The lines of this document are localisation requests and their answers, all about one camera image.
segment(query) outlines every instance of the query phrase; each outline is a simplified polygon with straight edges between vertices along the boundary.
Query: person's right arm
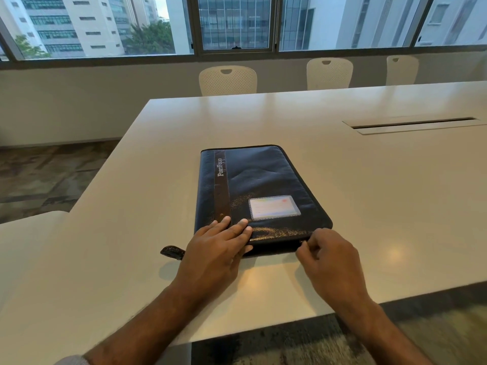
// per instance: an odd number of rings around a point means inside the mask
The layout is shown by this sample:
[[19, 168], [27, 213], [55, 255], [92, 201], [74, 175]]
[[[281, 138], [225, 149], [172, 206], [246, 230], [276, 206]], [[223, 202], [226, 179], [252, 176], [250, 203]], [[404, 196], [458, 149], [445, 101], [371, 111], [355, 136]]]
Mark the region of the person's right arm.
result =
[[296, 255], [316, 292], [379, 365], [432, 365], [369, 296], [358, 251], [330, 229], [316, 229]]

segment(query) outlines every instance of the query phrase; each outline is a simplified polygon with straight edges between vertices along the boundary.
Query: sky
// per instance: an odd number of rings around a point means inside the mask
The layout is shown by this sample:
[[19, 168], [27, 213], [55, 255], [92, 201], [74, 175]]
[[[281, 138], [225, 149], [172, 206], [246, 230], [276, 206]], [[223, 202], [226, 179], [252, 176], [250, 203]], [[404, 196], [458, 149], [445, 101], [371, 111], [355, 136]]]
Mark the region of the sky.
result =
[[169, 14], [167, 13], [166, 0], [155, 0], [155, 3], [157, 5], [157, 11], [159, 12], [159, 16], [169, 18]]

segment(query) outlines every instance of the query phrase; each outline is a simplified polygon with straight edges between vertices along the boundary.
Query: gray sleeve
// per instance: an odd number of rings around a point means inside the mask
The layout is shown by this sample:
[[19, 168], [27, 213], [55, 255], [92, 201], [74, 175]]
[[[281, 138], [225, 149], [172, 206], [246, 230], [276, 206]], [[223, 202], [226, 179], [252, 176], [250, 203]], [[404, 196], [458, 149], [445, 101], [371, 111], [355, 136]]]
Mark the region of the gray sleeve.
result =
[[81, 355], [68, 356], [59, 360], [54, 365], [90, 365]]

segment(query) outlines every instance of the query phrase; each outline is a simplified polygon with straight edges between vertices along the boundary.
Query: patterned carpet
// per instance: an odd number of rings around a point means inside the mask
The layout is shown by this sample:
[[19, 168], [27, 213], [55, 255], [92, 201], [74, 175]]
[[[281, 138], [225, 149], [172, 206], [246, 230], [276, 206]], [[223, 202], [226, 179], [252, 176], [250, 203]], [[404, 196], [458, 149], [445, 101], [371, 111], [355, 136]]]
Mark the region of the patterned carpet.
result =
[[[0, 223], [70, 211], [118, 141], [0, 150]], [[487, 282], [383, 305], [436, 363], [487, 364]], [[193, 365], [373, 364], [334, 315], [196, 342]]]

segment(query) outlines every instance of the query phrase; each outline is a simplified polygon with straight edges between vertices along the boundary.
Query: green foliage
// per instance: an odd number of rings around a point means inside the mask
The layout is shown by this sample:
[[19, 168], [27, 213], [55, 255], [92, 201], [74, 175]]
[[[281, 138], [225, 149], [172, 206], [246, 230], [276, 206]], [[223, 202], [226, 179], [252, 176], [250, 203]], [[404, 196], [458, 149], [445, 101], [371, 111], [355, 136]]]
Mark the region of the green foliage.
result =
[[123, 44], [128, 55], [175, 53], [171, 24], [162, 20], [145, 27], [132, 25], [132, 36]]
[[15, 43], [21, 50], [25, 59], [40, 59], [51, 57], [51, 54], [43, 51], [39, 46], [31, 46], [27, 40], [27, 36], [22, 34], [15, 37]]

